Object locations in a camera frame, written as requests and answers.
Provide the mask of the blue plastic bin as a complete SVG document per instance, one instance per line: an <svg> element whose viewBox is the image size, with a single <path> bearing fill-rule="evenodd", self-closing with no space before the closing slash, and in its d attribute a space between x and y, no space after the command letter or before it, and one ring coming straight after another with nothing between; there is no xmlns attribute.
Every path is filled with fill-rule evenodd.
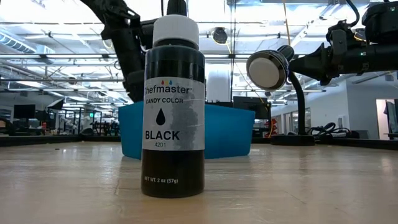
<svg viewBox="0 0 398 224"><path fill-rule="evenodd" d="M252 141L255 112L205 105L205 159L246 156ZM119 128L124 156L141 159L143 103L119 108Z"/></svg>

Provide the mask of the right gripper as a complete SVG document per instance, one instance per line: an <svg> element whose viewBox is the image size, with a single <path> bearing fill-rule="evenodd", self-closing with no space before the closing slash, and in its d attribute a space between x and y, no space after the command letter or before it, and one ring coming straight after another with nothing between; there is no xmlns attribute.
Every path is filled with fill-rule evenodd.
<svg viewBox="0 0 398 224"><path fill-rule="evenodd" d="M329 77L338 77L344 72L343 58L348 51L347 41L333 39L331 45L331 60ZM292 72L299 73L315 79L321 85L328 85L331 81L326 75L326 70L318 65L305 64L304 62L322 63L328 57L328 47L322 43L314 52L290 61L289 68Z"/></svg>

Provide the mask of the black monitor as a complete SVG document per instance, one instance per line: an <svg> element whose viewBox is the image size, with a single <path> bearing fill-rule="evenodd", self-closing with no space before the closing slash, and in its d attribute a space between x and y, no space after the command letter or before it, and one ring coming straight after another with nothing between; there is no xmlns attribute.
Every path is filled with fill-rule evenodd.
<svg viewBox="0 0 398 224"><path fill-rule="evenodd" d="M14 105L14 118L35 118L35 105Z"/></svg>
<svg viewBox="0 0 398 224"><path fill-rule="evenodd" d="M233 106L242 110L255 112L256 119L271 119L271 103L267 98L234 96Z"/></svg>

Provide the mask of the small red background object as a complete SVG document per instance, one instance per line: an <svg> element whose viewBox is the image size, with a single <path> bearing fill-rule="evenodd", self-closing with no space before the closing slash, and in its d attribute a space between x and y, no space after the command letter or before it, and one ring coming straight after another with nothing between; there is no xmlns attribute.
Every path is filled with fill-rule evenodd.
<svg viewBox="0 0 398 224"><path fill-rule="evenodd" d="M277 121L275 119L268 120L264 123L264 138L270 138L277 134Z"/></svg>

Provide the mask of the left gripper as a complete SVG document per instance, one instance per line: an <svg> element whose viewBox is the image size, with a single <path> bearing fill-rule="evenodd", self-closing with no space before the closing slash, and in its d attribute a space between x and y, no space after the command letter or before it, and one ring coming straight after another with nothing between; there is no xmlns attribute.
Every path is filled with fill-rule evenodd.
<svg viewBox="0 0 398 224"><path fill-rule="evenodd" d="M111 39L123 73L123 87L133 102L144 97L145 53L152 47L155 20L141 21L139 14L127 6L106 6L103 9L103 40ZM116 32L127 29L132 32Z"/></svg>

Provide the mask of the black aluminium table frame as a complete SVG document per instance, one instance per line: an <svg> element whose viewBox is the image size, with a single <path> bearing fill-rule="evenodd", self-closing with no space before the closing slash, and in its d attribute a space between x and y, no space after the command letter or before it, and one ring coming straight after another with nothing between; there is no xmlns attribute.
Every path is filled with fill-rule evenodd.
<svg viewBox="0 0 398 224"><path fill-rule="evenodd" d="M59 135L59 136L1 136L0 147L27 146L34 144L56 144L65 142L120 142L119 136L80 136L80 135ZM363 147L370 149L385 149L398 151L398 140L375 140L375 139L346 139L333 138L317 140L317 144L331 146Z"/></svg>

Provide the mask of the tilted black screen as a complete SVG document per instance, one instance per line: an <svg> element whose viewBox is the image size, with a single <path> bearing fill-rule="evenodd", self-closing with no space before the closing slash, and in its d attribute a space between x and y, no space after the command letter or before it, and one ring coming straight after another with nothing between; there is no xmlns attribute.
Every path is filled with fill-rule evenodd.
<svg viewBox="0 0 398 224"><path fill-rule="evenodd" d="M56 100L46 106L46 110L61 110L63 108L64 101L64 99Z"/></svg>

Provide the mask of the black gooseneck desk lamp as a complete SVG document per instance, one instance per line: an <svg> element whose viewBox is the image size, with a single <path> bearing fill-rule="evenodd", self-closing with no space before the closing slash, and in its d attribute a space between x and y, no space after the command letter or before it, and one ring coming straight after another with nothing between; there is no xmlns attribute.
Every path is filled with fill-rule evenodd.
<svg viewBox="0 0 398 224"><path fill-rule="evenodd" d="M253 53L246 62L249 79L265 91L281 89L287 80L293 84L298 99L298 133L271 136L270 143L278 146L313 146L315 138L305 130L305 98L300 82L289 68L294 49L283 45L277 50L261 50Z"/></svg>

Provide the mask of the background robot workstation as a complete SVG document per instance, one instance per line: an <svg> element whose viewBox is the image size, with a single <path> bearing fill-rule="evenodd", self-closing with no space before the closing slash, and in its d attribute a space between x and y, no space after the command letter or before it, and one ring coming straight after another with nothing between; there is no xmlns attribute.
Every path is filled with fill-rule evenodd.
<svg viewBox="0 0 398 224"><path fill-rule="evenodd" d="M63 108L58 112L58 128L59 134L78 135L83 131L97 131L97 125L103 121L103 113L99 110L89 110L87 108Z"/></svg>

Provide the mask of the black ceiling spotlight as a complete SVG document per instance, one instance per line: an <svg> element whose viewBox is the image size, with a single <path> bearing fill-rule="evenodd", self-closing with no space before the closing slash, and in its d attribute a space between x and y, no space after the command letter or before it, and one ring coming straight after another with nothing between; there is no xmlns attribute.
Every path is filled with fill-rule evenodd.
<svg viewBox="0 0 398 224"><path fill-rule="evenodd" d="M216 27L212 34L212 38L217 44L224 45L227 43L228 36L223 27Z"/></svg>

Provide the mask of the large black food colouring bottle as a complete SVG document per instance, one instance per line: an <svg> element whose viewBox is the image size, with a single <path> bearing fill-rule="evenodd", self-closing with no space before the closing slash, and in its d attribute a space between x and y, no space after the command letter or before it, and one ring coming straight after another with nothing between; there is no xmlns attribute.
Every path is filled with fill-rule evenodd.
<svg viewBox="0 0 398 224"><path fill-rule="evenodd" d="M205 56L186 0L169 0L146 53L142 126L144 194L181 198L205 184Z"/></svg>

